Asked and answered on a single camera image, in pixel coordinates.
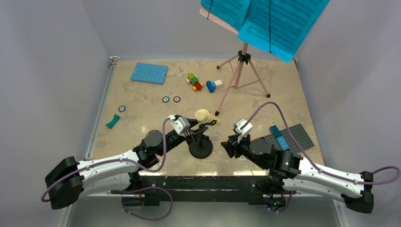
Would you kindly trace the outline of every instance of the black round base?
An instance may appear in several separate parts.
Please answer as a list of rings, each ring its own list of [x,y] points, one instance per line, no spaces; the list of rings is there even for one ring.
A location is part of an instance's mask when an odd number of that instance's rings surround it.
[[[213,143],[210,139],[202,138],[202,146],[200,146],[199,141],[195,144],[189,145],[189,152],[192,156],[198,159],[203,159],[209,157],[213,151]]]

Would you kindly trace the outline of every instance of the white wall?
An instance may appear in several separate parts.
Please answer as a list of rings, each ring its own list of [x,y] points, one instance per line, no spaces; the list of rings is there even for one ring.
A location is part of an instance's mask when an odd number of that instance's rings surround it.
[[[328,166],[353,172],[400,167],[400,10],[399,0],[330,1],[299,53],[301,82]],[[349,211],[350,226],[400,226],[400,188],[400,180],[374,186],[373,213]]]
[[[0,2],[0,226],[55,226],[44,177],[83,158],[109,58],[80,0]]]
[[[82,0],[107,51],[134,59],[230,58],[236,35],[199,14],[201,0]],[[277,60],[250,47],[255,59]]]

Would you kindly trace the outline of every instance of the white lego brick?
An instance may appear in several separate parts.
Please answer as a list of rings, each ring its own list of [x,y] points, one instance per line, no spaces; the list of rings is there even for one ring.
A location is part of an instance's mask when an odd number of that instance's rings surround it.
[[[214,83],[216,84],[216,89],[223,87],[223,82],[220,79],[214,81]]]

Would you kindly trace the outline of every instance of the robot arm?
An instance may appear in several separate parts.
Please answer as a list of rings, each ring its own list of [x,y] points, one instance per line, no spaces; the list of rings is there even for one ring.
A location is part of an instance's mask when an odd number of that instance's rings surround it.
[[[252,125],[241,119],[234,125],[235,135],[229,136],[227,142],[221,145],[230,157],[238,158],[244,155],[262,169],[269,169],[269,176],[265,182],[256,186],[271,197],[283,191],[303,191],[322,196],[331,197],[344,202],[347,208],[361,212],[371,213],[373,209],[373,194],[371,185],[357,184],[356,182],[372,182],[373,174],[362,172],[360,174],[345,173],[336,169],[316,164],[320,170],[348,178],[350,183],[321,173],[312,164],[298,154],[287,150],[276,150],[264,137],[251,140],[249,135]]]
[[[190,128],[198,124],[197,120],[171,115],[169,121],[174,130],[166,134],[166,152],[184,141],[193,142],[193,137],[188,138],[188,135],[193,132]],[[89,194],[129,188],[133,181],[131,173],[142,170],[132,161],[151,168],[159,162],[156,155],[162,156],[163,152],[163,135],[160,131],[152,130],[139,145],[116,156],[78,162],[74,157],[63,159],[45,177],[48,188],[62,177],[79,169],[83,170],[61,181],[49,191],[52,209],[67,207]]]

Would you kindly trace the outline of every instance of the black string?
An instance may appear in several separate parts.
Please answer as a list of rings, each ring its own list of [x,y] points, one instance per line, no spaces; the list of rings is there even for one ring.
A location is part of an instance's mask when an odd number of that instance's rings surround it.
[[[271,0],[269,0],[269,49],[270,49],[270,53],[271,53],[271,28],[270,28],[270,6],[271,6]]]
[[[212,0],[212,2],[210,3],[208,17],[206,18],[206,19],[208,19],[208,20],[209,20],[209,14],[210,14],[210,10],[212,9],[212,4],[213,4],[213,0]]]

